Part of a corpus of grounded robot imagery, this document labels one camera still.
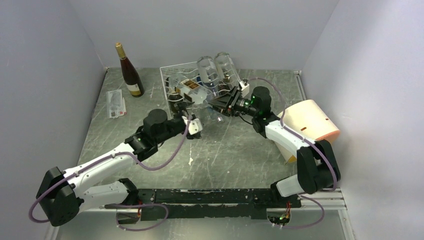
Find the dark red wine bottle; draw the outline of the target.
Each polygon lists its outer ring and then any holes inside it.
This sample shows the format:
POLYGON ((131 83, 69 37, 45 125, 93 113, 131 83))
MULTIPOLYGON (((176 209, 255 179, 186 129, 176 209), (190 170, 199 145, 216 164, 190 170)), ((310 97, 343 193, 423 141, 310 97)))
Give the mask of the dark red wine bottle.
POLYGON ((127 54, 124 51, 123 45, 120 42, 115 43, 115 49, 120 59, 123 80, 129 93, 133 97, 141 97, 145 93, 145 90, 136 68, 129 60, 127 54))

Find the clear bottle orange label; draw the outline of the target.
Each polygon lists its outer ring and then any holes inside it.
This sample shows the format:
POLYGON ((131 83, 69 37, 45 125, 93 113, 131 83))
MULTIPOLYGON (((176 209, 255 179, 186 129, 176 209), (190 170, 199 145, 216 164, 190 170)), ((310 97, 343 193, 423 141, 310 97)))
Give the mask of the clear bottle orange label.
POLYGON ((194 105, 199 108, 206 108, 207 99, 211 96, 211 91, 196 81, 178 73, 169 77, 170 85, 179 95, 187 94, 192 97, 194 105))

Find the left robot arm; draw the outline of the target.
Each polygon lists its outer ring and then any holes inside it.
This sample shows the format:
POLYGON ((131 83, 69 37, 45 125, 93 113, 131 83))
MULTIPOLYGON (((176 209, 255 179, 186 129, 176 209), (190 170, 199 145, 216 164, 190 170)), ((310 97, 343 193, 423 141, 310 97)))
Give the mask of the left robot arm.
POLYGON ((193 98, 181 93, 173 100, 175 113, 168 119, 167 113, 156 108, 151 110, 134 134, 109 152, 84 164, 61 170, 49 169, 40 184, 36 200, 28 211, 32 222, 35 207, 40 206, 46 222, 54 227, 68 223, 78 214, 102 205, 120 208, 140 208, 138 188, 127 178, 107 185, 100 185, 106 177, 132 166, 144 166, 165 141, 182 135, 184 140, 197 139, 203 129, 201 121, 187 108, 194 104, 193 98))

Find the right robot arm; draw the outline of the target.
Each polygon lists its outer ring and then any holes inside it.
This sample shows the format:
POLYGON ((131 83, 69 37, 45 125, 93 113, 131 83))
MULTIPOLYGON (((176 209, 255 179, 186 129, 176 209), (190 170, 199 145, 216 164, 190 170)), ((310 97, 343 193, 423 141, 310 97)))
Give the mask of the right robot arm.
POLYGON ((249 99, 234 87, 227 93, 208 101, 211 108, 227 117, 249 115, 254 130, 266 139, 286 148, 296 157, 297 173, 275 182, 270 202, 282 207, 289 196, 314 194, 326 188, 335 188, 340 171, 332 145, 325 139, 314 140, 294 131, 271 110, 270 91, 264 86, 253 89, 249 99))

